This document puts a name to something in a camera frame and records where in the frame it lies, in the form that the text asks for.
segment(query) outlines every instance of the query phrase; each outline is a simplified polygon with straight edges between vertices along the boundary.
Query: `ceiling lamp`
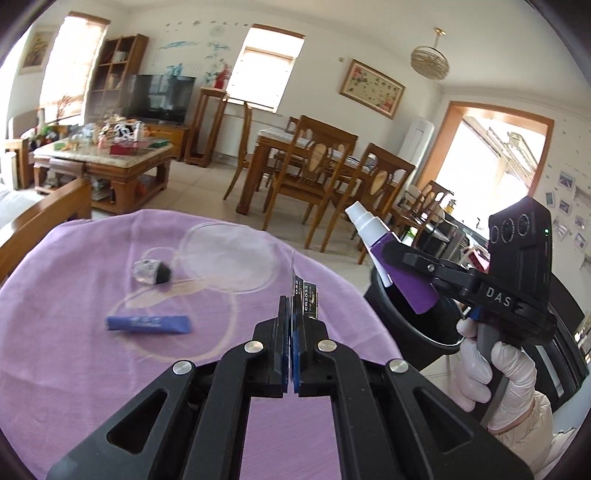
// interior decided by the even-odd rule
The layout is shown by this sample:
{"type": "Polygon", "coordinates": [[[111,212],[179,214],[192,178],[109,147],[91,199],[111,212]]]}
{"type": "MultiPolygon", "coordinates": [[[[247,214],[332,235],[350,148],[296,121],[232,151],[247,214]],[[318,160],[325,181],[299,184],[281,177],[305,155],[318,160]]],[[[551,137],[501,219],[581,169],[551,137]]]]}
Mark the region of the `ceiling lamp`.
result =
{"type": "Polygon", "coordinates": [[[437,49],[439,37],[445,35],[445,32],[441,28],[436,28],[435,33],[435,45],[415,48],[410,55],[410,65],[418,74],[430,80],[439,81],[449,73],[449,63],[443,53],[437,49]]]}

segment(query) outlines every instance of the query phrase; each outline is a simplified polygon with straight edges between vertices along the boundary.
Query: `gloved hand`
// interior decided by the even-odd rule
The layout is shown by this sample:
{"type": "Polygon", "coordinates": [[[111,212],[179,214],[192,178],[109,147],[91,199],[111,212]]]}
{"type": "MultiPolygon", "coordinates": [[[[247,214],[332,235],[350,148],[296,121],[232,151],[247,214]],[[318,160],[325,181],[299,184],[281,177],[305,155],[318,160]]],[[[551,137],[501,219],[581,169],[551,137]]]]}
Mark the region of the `gloved hand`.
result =
{"type": "MultiPolygon", "coordinates": [[[[477,323],[460,320],[457,331],[466,337],[460,345],[461,361],[452,382],[451,398],[464,411],[474,410],[476,402],[486,403],[491,391],[486,386],[492,379],[492,369],[476,346],[477,323]]],[[[536,369],[527,354],[512,345],[497,342],[492,349],[493,365],[509,378],[509,384],[499,407],[488,424],[493,433],[500,433],[517,420],[527,418],[534,402],[536,369]]]]}

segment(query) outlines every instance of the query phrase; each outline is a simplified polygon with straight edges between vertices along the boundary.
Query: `painting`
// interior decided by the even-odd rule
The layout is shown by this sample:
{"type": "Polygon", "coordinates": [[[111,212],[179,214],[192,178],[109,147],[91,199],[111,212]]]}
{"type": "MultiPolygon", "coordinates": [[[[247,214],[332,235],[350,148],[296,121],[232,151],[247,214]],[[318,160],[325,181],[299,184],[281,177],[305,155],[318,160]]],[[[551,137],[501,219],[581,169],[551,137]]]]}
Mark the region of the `painting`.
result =
{"type": "Polygon", "coordinates": [[[404,88],[383,73],[352,60],[340,94],[393,118],[404,88]]]}
{"type": "Polygon", "coordinates": [[[21,57],[19,75],[42,72],[47,65],[57,27],[37,27],[27,39],[21,57]]]}

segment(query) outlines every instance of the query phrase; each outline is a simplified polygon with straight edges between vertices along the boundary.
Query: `television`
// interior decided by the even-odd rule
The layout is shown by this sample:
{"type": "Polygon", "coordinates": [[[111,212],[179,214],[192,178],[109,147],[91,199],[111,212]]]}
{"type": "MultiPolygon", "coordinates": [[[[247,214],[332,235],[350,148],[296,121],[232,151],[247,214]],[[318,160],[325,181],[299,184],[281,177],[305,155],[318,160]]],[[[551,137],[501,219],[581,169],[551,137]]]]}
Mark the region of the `television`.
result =
{"type": "Polygon", "coordinates": [[[127,118],[182,124],[193,94],[193,77],[133,75],[127,84],[127,118]]]}

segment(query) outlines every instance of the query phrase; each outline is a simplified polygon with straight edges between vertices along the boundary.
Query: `silver screw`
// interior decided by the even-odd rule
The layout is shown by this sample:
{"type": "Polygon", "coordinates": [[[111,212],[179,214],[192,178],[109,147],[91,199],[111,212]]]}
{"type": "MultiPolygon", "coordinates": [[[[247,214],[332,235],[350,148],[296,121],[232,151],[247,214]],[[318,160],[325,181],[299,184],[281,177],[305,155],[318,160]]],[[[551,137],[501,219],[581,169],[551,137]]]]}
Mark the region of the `silver screw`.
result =
{"type": "Polygon", "coordinates": [[[334,352],[336,350],[336,343],[332,340],[321,340],[318,342],[318,350],[321,352],[334,352]]]}
{"type": "Polygon", "coordinates": [[[394,360],[390,360],[388,364],[390,370],[395,374],[403,374],[405,371],[408,370],[408,363],[406,363],[401,358],[395,358],[394,360]]]}
{"type": "Polygon", "coordinates": [[[193,368],[193,366],[191,365],[191,362],[187,362],[186,360],[181,360],[180,362],[176,362],[173,365],[173,372],[177,375],[184,375],[184,374],[188,374],[192,368],[193,368]]]}
{"type": "Polygon", "coordinates": [[[244,350],[246,350],[246,353],[258,353],[264,348],[263,344],[258,340],[251,340],[244,344],[244,350]]]}

